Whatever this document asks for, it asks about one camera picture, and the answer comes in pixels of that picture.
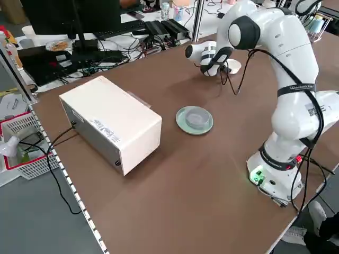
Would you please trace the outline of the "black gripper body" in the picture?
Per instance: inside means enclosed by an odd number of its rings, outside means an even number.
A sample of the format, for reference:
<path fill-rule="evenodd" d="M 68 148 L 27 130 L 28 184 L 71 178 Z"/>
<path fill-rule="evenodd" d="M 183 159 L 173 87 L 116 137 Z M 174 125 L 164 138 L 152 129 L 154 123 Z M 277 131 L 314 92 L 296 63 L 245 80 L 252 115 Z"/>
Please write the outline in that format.
<path fill-rule="evenodd" d="M 202 52 L 200 71 L 208 77 L 215 76 L 219 69 L 224 66 L 233 52 L 232 47 L 223 47 L 219 51 L 205 50 Z"/>

